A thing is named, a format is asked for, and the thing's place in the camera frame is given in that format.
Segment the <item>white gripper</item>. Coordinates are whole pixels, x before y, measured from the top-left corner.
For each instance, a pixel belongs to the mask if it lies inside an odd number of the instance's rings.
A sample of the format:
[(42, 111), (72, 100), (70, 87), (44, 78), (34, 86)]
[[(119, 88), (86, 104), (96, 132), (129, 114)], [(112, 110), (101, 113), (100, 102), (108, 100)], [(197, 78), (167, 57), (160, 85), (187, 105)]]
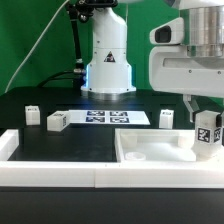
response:
[[(184, 46), (154, 47), (149, 56), (149, 81), (155, 91), (185, 94), (190, 122), (199, 111), (196, 96), (224, 98), (224, 56), (196, 58)], [(224, 112), (216, 127), (224, 126)]]

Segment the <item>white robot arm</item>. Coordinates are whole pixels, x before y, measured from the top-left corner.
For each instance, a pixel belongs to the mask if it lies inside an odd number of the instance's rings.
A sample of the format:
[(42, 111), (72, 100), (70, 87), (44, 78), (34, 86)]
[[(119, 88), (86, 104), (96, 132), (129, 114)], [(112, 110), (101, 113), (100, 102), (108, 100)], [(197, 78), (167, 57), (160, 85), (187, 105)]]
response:
[[(113, 98), (133, 92), (126, 60), (126, 22), (113, 12), (117, 4), (137, 0), (84, 0), (86, 17), (94, 19), (93, 57), (84, 91)], [(201, 111), (198, 96), (224, 98), (224, 0), (164, 0), (179, 16), (154, 28), (150, 42), (149, 81), (156, 91), (178, 93), (199, 125), (222, 123), (222, 115)]]

